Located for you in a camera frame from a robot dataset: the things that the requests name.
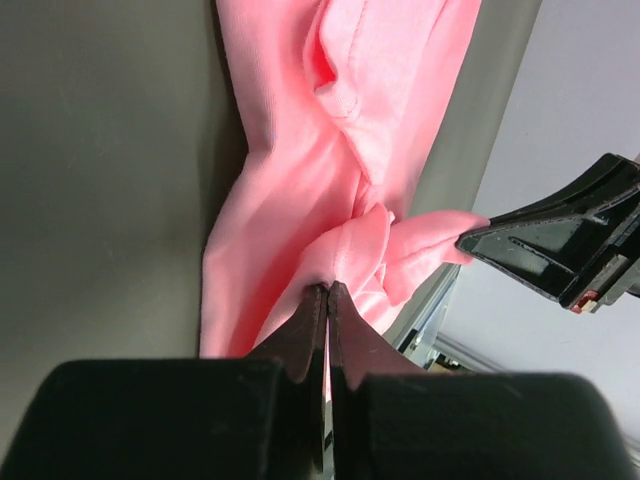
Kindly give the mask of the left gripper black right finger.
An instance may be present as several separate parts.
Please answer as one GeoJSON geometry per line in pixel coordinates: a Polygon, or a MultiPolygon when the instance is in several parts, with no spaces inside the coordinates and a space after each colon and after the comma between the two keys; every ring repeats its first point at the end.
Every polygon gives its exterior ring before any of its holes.
{"type": "Polygon", "coordinates": [[[433,374],[328,293],[339,479],[632,479],[604,398],[568,374],[433,374]]]}

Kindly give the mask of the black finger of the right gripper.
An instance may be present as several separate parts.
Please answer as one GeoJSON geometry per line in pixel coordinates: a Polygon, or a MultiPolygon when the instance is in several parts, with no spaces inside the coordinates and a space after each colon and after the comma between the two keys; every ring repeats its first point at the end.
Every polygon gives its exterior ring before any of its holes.
{"type": "Polygon", "coordinates": [[[624,283],[620,230],[581,216],[497,222],[456,247],[574,313],[593,312],[624,283]]]}
{"type": "Polygon", "coordinates": [[[534,230],[582,223],[612,230],[639,227],[638,162],[607,153],[559,191],[492,218],[490,228],[534,230]]]}

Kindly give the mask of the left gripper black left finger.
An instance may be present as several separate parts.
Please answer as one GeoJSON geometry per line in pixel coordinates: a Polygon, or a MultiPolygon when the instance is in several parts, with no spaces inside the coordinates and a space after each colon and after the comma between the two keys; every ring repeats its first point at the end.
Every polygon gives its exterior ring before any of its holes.
{"type": "Polygon", "coordinates": [[[328,292],[239,359],[56,367],[4,459],[8,479],[313,479],[323,469],[328,292]]]}

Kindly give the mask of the pink t shirt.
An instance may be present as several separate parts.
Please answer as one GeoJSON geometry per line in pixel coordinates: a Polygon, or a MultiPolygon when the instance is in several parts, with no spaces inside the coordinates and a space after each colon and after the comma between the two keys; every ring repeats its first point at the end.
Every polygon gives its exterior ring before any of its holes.
{"type": "Polygon", "coordinates": [[[386,332],[486,220],[409,207],[467,52],[476,1],[221,1],[243,170],[203,258],[199,352],[241,357],[312,284],[345,284],[386,332]]]}

